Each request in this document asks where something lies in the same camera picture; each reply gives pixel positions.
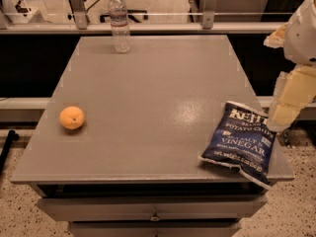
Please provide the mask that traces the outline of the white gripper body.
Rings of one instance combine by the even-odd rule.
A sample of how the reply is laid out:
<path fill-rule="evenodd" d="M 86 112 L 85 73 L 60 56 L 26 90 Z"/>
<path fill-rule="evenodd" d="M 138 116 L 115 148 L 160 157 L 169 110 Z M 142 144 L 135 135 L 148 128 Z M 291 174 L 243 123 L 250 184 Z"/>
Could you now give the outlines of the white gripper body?
<path fill-rule="evenodd" d="M 316 65 L 316 0 L 304 0 L 286 25 L 283 45 L 286 59 Z"/>

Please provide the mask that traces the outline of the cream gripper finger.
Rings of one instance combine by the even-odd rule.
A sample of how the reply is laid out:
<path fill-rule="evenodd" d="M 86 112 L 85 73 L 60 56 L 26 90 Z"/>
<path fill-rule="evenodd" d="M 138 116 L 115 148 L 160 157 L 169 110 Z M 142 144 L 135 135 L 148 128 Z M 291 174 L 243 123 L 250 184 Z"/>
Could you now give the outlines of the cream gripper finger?
<path fill-rule="evenodd" d="M 276 79 L 274 98 L 267 127 L 282 132 L 296 120 L 316 97 L 316 67 L 296 65 L 289 73 L 281 71 Z"/>
<path fill-rule="evenodd" d="M 285 31 L 287 24 L 283 24 L 279 28 L 277 28 L 274 32 L 272 32 L 269 36 L 264 40 L 264 46 L 271 48 L 279 48 L 284 45 Z"/>

